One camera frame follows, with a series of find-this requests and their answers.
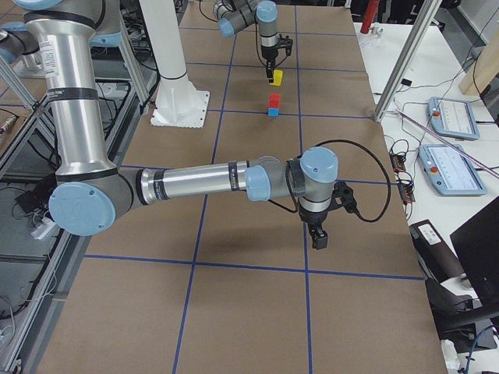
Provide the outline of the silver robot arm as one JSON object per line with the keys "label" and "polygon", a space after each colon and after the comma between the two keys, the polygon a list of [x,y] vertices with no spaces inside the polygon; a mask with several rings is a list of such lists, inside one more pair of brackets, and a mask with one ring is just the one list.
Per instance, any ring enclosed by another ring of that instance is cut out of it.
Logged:
{"label": "silver robot arm", "polygon": [[261,57],[264,59],[266,76],[274,82],[274,69],[278,57],[280,37],[278,35],[278,9],[273,1],[216,1],[213,14],[218,29],[225,38],[253,24],[257,25],[260,37]]}
{"label": "silver robot arm", "polygon": [[109,160],[90,53],[93,39],[118,44],[117,1],[21,1],[41,53],[61,164],[49,210],[73,235],[92,236],[138,206],[158,200],[244,191],[252,201],[293,198],[315,249],[332,209],[338,159],[315,146],[286,162],[273,157],[170,170],[120,171]]}

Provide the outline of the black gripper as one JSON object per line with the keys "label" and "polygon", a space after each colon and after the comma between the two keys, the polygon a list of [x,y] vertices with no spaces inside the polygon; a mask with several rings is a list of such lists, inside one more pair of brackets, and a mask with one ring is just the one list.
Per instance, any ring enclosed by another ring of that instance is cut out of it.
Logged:
{"label": "black gripper", "polygon": [[278,46],[266,47],[261,45],[261,56],[266,60],[265,71],[269,83],[274,82],[275,59],[278,57]]}
{"label": "black gripper", "polygon": [[299,216],[302,222],[308,225],[308,232],[312,240],[312,248],[316,250],[326,249],[328,234],[322,228],[322,223],[327,219],[326,210],[311,212],[305,208],[299,208]]}

